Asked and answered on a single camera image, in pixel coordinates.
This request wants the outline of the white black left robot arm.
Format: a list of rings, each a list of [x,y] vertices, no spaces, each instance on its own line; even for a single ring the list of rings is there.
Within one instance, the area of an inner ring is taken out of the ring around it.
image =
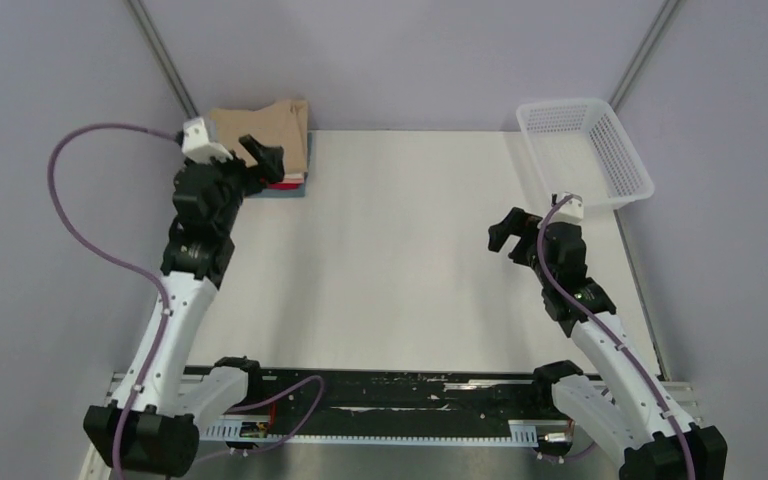
[[[111,399],[88,408],[83,429],[114,474],[140,472],[181,477],[194,463],[201,430],[234,406],[257,412],[264,384],[247,370],[218,366],[191,393],[180,385],[195,335],[213,303],[234,254],[231,231],[245,198],[283,180],[284,149],[251,135],[238,139],[255,160],[188,153],[173,179],[175,215],[162,254],[158,290],[137,353]]]

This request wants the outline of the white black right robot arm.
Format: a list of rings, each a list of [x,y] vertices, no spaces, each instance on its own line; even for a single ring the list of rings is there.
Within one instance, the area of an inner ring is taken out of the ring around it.
[[[700,425],[642,363],[605,290],[588,274],[577,216],[556,204],[544,217],[514,207],[488,229],[488,248],[518,241],[509,259],[531,269],[548,317],[596,368],[597,387],[570,360],[535,370],[531,403],[564,414],[607,454],[621,479],[722,479],[728,444]]]

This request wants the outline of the beige t shirt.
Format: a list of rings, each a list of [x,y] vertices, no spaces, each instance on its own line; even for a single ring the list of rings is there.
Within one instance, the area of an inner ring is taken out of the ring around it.
[[[309,123],[306,100],[280,100],[259,110],[214,108],[208,117],[215,122],[219,141],[247,165],[254,165],[255,160],[238,138],[250,134],[264,145],[284,148],[285,175],[306,171],[304,140]]]

